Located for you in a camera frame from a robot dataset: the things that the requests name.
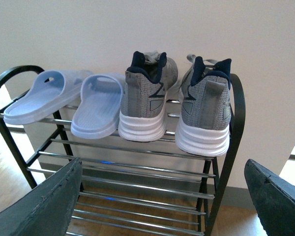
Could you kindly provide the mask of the right gripper camera black right finger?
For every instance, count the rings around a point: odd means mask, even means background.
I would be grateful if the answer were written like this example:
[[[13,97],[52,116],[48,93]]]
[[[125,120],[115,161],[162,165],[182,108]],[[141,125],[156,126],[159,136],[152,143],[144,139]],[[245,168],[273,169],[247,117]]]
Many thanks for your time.
[[[249,159],[244,176],[260,222],[269,236],[295,236],[295,186]]]

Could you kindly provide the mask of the right gripper camera black left finger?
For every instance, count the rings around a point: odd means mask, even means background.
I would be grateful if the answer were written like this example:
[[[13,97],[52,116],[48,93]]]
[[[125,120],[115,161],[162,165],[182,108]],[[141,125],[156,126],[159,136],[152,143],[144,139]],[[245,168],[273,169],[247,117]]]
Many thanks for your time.
[[[0,212],[0,236],[63,236],[80,192],[82,162],[74,158]]]

